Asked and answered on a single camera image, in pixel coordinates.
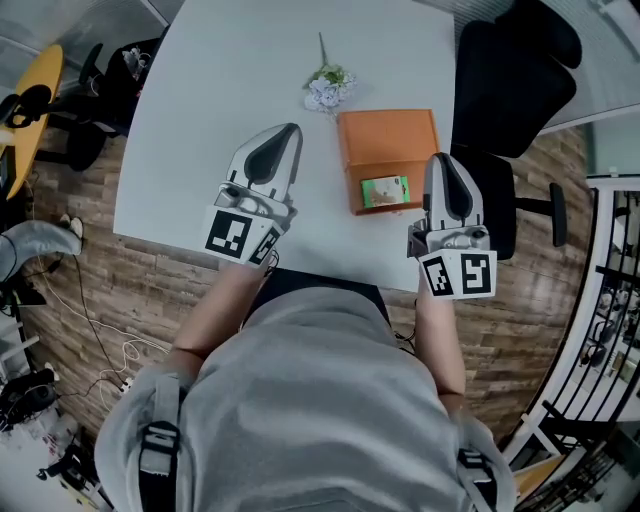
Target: black railing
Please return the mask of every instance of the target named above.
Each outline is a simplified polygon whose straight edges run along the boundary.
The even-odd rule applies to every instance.
[[[630,240],[630,207],[631,194],[628,192],[616,193],[607,261],[604,267],[596,267],[596,272],[603,275],[597,306],[591,315],[589,328],[580,350],[559,392],[551,403],[543,402],[546,412],[542,423],[540,423],[541,429],[556,450],[561,455],[564,455],[564,460],[547,476],[535,492],[518,505],[516,510],[519,512],[555,512],[563,510],[584,496],[616,464],[613,457],[607,453],[607,443],[616,428],[620,414],[640,380],[640,365],[635,368],[630,377],[627,375],[627,386],[608,418],[600,422],[596,420],[605,404],[611,398],[616,383],[620,382],[640,326],[640,313],[638,312],[640,300],[636,301],[634,299],[634,292],[638,294],[638,290],[640,290],[640,278],[635,276],[640,263],[640,222],[638,223],[638,232],[631,233],[631,236],[636,235],[633,240],[636,255],[635,258],[632,258],[628,255],[630,252],[628,243]],[[619,249],[620,262],[618,265],[612,265],[612,255],[616,252],[614,248],[614,227],[616,218],[622,217],[622,215],[625,215],[625,222],[622,246]],[[625,271],[625,262],[627,261],[633,262],[633,273]],[[635,302],[633,310],[630,308],[632,301]],[[629,336],[629,333],[631,333],[631,338],[629,339],[628,347],[624,351],[621,360],[617,363],[618,368],[615,377],[608,379],[610,382],[607,384],[603,382],[603,377],[615,354],[620,352],[617,347],[618,340],[621,334],[624,340]],[[585,390],[583,385],[590,372],[592,372],[592,368],[597,371],[597,366],[601,367],[599,375],[595,379],[595,383],[584,403],[580,406],[577,414],[570,412],[571,406],[578,397],[580,390]],[[561,400],[564,401],[565,399],[563,395],[567,392],[569,380],[578,368],[584,373],[580,376],[578,383],[574,381],[576,389],[571,393],[567,403],[560,407]],[[590,404],[592,409],[595,406],[596,392],[606,389],[607,385],[608,389],[604,399],[597,404],[596,412],[592,416],[585,414]],[[586,424],[591,425],[593,428],[584,428]],[[570,467],[569,464],[572,464],[570,461],[575,461],[576,458],[575,456],[572,458],[571,455],[578,449],[583,450],[584,453],[578,462],[573,467]],[[524,467],[536,455],[537,452],[534,451],[529,456],[528,461],[525,462]]]

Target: wall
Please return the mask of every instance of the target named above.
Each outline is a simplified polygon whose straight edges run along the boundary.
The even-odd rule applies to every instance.
[[[640,174],[640,113],[589,125],[589,175]]]

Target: black office chair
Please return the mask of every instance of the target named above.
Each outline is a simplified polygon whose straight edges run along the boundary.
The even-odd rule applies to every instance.
[[[548,201],[516,197],[511,164],[502,158],[453,144],[451,156],[460,162],[482,194],[484,225],[491,248],[499,260],[508,260],[516,247],[516,209],[551,217],[553,245],[562,247],[567,237],[567,215],[562,187],[549,184]]]
[[[102,44],[94,46],[78,78],[87,93],[91,92],[94,96],[63,96],[55,102],[58,111],[75,115],[79,123],[98,123],[108,136],[128,136],[140,92],[167,30],[168,27],[159,38],[118,48],[109,59],[104,74],[96,66]],[[137,79],[131,75],[122,56],[123,52],[129,52],[132,48],[138,48],[147,61]]]
[[[499,156],[522,155],[575,95],[562,64],[577,67],[581,48],[575,30],[539,0],[515,0],[495,24],[472,21],[462,31],[451,154],[478,183],[498,259],[513,256],[516,208],[550,216],[554,245],[566,241],[561,187],[550,185],[550,201],[517,199],[511,165]]]
[[[21,95],[10,94],[0,103],[0,124],[20,130],[39,121],[45,114],[59,112],[61,103],[49,103],[50,100],[51,89],[45,85],[34,85]],[[48,126],[69,133],[66,153],[38,150],[36,159],[67,164],[74,171],[86,170],[98,158],[107,138],[93,123],[81,124],[62,116],[50,115]]]
[[[10,95],[0,103],[0,122],[11,128],[21,128],[38,121],[43,114],[50,114],[48,126],[68,132],[66,152],[38,150],[36,159],[66,164],[74,171],[88,169],[100,155],[107,137],[129,135],[140,92],[166,32],[167,29],[160,38],[139,41],[116,50],[104,74],[95,65],[102,44],[94,46],[78,80],[89,89],[95,91],[97,88],[98,96],[70,94],[49,103],[50,89],[43,85],[34,86],[21,96]],[[137,80],[122,57],[122,52],[134,47],[148,56],[147,65]]]

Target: strap buckle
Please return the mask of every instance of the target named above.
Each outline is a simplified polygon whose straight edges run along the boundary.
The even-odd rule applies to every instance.
[[[142,433],[140,471],[168,477],[180,451],[180,430],[168,421],[154,421]]]

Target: chair backrest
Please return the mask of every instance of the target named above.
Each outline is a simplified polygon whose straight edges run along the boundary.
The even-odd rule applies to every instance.
[[[573,77],[558,60],[561,52],[552,56],[549,47],[516,38],[499,24],[472,21],[465,26],[458,49],[453,142],[512,158],[524,153],[576,93]],[[575,55],[567,55],[575,63]]]
[[[496,25],[514,39],[548,53],[563,66],[575,69],[582,61],[578,33],[540,0],[515,0],[511,9],[496,18]]]

